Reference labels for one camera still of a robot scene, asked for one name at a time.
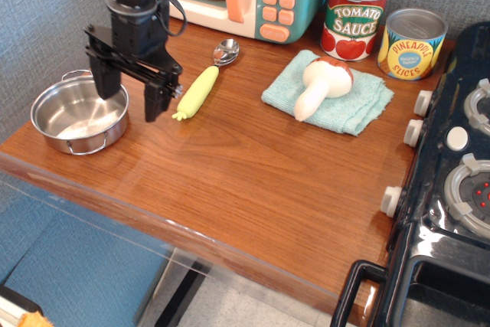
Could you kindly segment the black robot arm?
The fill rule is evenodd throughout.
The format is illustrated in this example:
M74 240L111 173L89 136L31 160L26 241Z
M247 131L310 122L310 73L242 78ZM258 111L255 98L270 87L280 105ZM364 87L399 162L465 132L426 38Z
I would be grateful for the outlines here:
M87 55L99 96L115 95L126 74L145 85L145 120L153 122L181 92L181 65L167 52L171 5L177 0L106 0L108 28L88 25Z

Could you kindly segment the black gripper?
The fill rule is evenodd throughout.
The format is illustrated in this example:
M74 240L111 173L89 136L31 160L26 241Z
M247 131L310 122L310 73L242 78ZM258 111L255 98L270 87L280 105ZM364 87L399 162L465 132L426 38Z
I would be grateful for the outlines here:
M111 15L110 28L88 25L87 55L100 98L107 100L120 89L120 73L144 83L145 121L155 122L178 97L182 68L166 50L169 30L167 11L156 11L141 18Z

